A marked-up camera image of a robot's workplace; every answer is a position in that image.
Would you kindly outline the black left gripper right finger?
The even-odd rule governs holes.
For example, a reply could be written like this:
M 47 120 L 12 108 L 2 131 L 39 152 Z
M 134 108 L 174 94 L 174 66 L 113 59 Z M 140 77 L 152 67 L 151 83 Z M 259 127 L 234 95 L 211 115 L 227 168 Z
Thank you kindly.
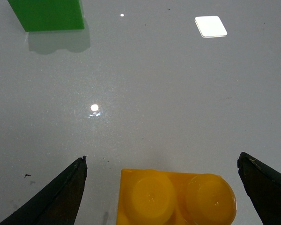
M 281 173 L 242 152 L 238 174 L 264 225 L 281 225 Z

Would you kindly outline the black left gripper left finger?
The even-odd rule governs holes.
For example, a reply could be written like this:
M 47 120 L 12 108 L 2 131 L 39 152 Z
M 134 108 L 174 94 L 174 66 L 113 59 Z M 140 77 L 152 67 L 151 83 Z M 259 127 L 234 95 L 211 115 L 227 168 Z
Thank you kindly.
M 1 225 L 73 225 L 87 178 L 86 156 L 56 176 Z

